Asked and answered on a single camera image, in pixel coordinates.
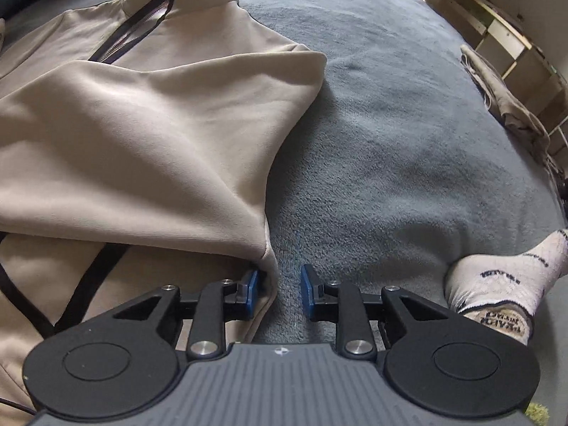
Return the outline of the grey-blue bed blanket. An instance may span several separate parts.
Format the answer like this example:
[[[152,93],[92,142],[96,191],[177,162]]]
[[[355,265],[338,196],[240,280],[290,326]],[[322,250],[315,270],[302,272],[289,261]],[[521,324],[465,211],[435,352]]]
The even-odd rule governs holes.
[[[39,2],[10,24],[2,54],[61,13],[108,1]],[[459,35],[421,0],[239,3],[326,56],[321,90],[269,171],[277,287],[251,340],[316,339],[299,310],[303,263],[442,302],[452,263],[515,255],[562,227],[547,173],[486,110]]]

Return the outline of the folded beige garment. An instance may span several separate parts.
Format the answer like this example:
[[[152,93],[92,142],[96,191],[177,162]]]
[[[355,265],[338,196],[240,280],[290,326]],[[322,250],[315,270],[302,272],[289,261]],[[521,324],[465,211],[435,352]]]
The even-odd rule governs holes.
[[[460,64],[476,84],[487,111],[520,141],[538,164],[553,175],[564,177],[564,170],[548,152],[551,140],[542,122],[509,90],[483,56],[467,44],[460,45],[460,52]]]

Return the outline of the white printed sock foot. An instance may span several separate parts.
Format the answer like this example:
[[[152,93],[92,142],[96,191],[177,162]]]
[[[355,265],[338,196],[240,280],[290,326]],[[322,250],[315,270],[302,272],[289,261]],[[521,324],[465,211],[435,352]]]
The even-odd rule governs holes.
[[[459,260],[446,274],[444,294],[452,311],[528,344],[541,301],[566,275],[567,231],[562,229],[516,256]]]

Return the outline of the beige zip hoodie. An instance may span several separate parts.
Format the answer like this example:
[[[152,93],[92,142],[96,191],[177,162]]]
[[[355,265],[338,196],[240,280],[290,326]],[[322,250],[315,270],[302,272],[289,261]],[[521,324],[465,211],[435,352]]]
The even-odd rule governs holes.
[[[266,191],[326,56],[239,0],[112,0],[61,13],[1,57],[1,421],[22,425],[29,352],[166,284],[258,266],[276,295]]]

